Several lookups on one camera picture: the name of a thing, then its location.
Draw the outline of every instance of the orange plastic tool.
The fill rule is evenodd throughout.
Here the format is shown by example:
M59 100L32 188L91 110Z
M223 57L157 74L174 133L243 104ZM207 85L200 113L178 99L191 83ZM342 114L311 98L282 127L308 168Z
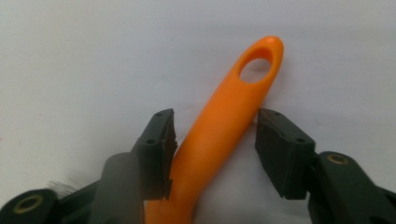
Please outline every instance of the orange plastic tool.
M174 158L169 201L148 202L146 223L191 223L196 201L256 115L282 57L282 41L267 36L239 58L207 102ZM267 60L271 64L270 71L260 81L246 83L239 78L240 73L255 59Z

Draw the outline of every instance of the white surface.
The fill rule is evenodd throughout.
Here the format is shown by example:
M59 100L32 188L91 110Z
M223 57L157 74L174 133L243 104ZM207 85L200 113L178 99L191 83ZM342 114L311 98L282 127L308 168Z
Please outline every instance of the white surface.
M285 44L263 106L396 190L396 3L392 1L0 2L0 205L50 180L81 188L173 107L179 143L239 55ZM254 123L194 223L309 223L278 197Z

